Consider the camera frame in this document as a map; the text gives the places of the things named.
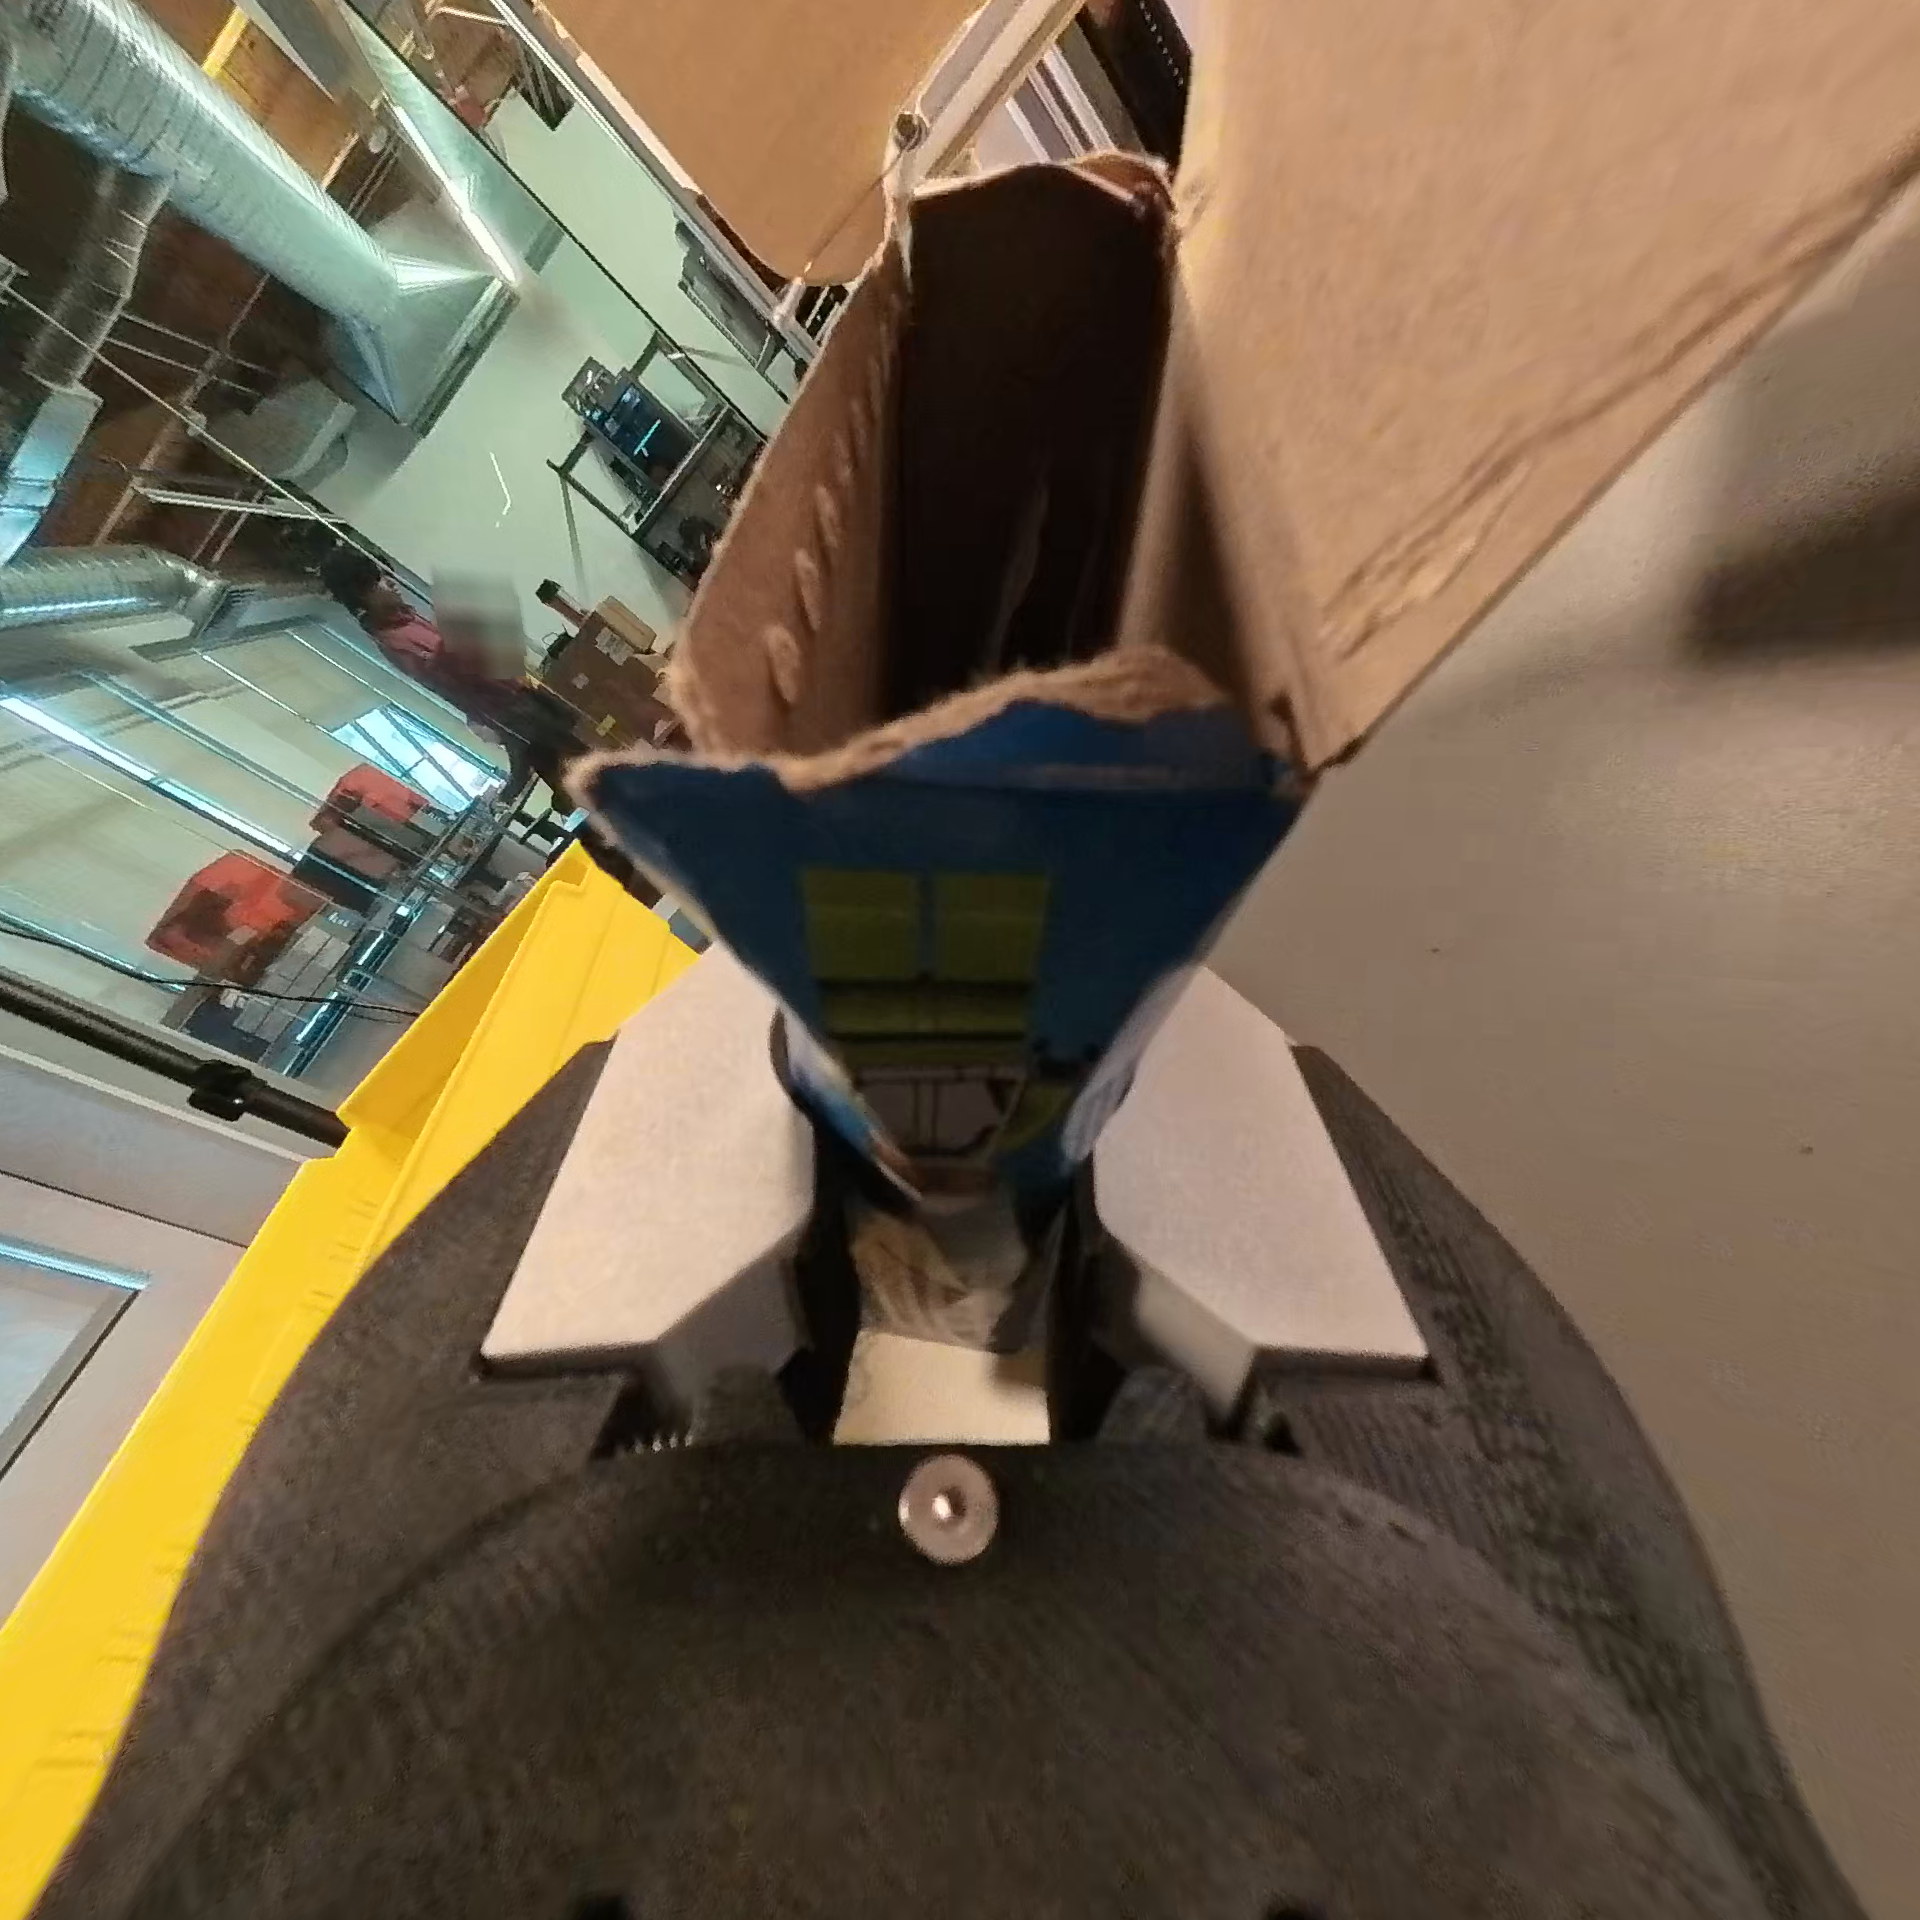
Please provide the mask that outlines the metal shelving rack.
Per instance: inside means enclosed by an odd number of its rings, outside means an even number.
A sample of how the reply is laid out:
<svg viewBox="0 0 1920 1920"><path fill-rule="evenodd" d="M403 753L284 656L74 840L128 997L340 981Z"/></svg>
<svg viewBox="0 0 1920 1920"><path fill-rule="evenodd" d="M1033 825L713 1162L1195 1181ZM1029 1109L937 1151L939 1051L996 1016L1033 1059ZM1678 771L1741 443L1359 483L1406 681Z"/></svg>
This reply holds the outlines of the metal shelving rack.
<svg viewBox="0 0 1920 1920"><path fill-rule="evenodd" d="M573 443L549 472L682 588L696 588L753 480L764 432L654 331L626 367L588 355L560 403Z"/></svg>

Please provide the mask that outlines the yellow plastic bin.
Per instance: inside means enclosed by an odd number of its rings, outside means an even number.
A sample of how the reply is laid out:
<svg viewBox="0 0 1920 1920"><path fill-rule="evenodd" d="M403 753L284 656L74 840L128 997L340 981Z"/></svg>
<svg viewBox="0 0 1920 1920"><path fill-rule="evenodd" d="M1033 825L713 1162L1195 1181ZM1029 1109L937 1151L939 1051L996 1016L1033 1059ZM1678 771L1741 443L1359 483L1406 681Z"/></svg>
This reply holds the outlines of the yellow plastic bin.
<svg viewBox="0 0 1920 1920"><path fill-rule="evenodd" d="M74 1522L3 1615L3 1917L25 1917L93 1803L211 1508L365 1268L689 952L569 852L345 1097Z"/></svg>

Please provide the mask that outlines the pile of cardboard boxes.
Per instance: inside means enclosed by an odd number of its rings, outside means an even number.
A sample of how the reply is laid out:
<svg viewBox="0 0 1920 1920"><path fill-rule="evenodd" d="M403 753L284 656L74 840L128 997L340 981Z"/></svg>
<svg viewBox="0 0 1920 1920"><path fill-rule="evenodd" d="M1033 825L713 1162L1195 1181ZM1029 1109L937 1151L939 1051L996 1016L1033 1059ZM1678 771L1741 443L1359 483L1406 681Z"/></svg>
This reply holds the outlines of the pile of cardboard boxes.
<svg viewBox="0 0 1920 1920"><path fill-rule="evenodd" d="M592 749L654 749L674 734L677 718L660 699L665 658L656 635L616 597L585 607L558 582L534 591L558 617L545 643L534 681L569 707Z"/></svg>

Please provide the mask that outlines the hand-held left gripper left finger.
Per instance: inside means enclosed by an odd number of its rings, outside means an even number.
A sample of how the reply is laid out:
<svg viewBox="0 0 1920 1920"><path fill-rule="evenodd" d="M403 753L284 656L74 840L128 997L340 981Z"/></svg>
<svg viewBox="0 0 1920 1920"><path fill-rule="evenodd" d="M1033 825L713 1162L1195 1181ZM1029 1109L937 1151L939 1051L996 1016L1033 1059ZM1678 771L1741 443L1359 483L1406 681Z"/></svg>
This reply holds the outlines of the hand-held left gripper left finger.
<svg viewBox="0 0 1920 1920"><path fill-rule="evenodd" d="M772 1022L734 956L696 956L615 1035L480 1340L491 1371L713 1379L801 1350L817 1151Z"/></svg>

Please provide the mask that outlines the blue lego box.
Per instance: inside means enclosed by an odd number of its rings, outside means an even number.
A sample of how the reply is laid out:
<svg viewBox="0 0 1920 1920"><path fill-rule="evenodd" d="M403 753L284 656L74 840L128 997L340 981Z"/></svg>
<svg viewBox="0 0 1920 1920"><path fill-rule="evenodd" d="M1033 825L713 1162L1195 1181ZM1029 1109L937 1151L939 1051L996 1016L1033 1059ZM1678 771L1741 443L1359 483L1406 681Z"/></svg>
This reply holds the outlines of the blue lego box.
<svg viewBox="0 0 1920 1920"><path fill-rule="evenodd" d="M1020 1345L1324 771L1915 187L1915 5L1212 5L1172 166L892 201L576 793L761 983L880 1326Z"/></svg>

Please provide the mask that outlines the black pole stand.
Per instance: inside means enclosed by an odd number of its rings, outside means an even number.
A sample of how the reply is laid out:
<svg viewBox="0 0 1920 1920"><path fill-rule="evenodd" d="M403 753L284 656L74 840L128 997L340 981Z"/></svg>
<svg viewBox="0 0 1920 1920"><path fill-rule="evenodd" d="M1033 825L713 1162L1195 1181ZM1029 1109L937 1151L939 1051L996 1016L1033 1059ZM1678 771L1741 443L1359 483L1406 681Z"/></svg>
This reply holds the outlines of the black pole stand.
<svg viewBox="0 0 1920 1920"><path fill-rule="evenodd" d="M93 1004L43 986L8 966L3 970L3 1015L178 1085L187 1108L209 1120L239 1124L251 1118L325 1151L340 1151L348 1140L348 1124L334 1109L264 1079L249 1064L189 1046L169 1030L98 1015Z"/></svg>

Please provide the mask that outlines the red storage crate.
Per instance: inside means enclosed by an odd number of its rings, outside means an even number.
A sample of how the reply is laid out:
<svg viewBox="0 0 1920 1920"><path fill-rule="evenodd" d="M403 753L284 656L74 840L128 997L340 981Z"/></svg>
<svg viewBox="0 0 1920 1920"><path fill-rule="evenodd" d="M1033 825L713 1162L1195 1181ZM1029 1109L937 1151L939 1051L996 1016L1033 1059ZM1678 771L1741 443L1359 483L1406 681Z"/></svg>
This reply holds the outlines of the red storage crate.
<svg viewBox="0 0 1920 1920"><path fill-rule="evenodd" d="M325 908L307 883L244 852L225 852L182 881L144 945L196 976L251 990Z"/></svg>
<svg viewBox="0 0 1920 1920"><path fill-rule="evenodd" d="M325 792L322 804L313 811L313 830L348 826L358 814L387 821L394 826L414 826L438 819L438 806L417 793L407 781L358 760Z"/></svg>

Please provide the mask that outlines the small silver ventilation duct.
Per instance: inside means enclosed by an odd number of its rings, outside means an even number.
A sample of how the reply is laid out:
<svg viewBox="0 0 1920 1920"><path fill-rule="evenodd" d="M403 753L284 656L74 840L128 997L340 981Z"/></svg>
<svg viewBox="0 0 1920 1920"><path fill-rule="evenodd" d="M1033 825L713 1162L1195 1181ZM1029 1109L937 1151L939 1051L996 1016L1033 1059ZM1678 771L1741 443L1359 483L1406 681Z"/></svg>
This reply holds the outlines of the small silver ventilation duct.
<svg viewBox="0 0 1920 1920"><path fill-rule="evenodd" d="M178 614L193 633L223 626L254 586L147 544L25 548L3 564L3 633L124 626Z"/></svg>

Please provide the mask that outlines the large silver ventilation duct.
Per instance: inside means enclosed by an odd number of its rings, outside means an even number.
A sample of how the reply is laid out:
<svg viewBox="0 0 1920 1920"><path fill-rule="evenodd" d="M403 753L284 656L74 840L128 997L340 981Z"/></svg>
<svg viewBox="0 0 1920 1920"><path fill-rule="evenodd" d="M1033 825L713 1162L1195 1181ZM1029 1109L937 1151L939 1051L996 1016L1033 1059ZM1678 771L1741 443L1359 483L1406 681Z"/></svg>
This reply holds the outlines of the large silver ventilation duct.
<svg viewBox="0 0 1920 1920"><path fill-rule="evenodd" d="M3 5L14 93L327 318L348 383L425 424L508 285L445 241L393 247L131 5Z"/></svg>

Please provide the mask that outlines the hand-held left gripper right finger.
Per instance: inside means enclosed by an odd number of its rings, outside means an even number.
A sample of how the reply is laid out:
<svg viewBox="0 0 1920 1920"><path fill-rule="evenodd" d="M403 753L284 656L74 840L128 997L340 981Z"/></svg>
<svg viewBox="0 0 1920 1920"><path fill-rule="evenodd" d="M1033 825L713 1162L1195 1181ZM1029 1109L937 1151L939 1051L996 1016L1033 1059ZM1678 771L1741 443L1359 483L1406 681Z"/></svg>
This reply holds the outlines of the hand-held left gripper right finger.
<svg viewBox="0 0 1920 1920"><path fill-rule="evenodd" d="M1285 1030L1190 974L1090 1161L1100 1345L1231 1419L1269 1374L1428 1371L1428 1340Z"/></svg>

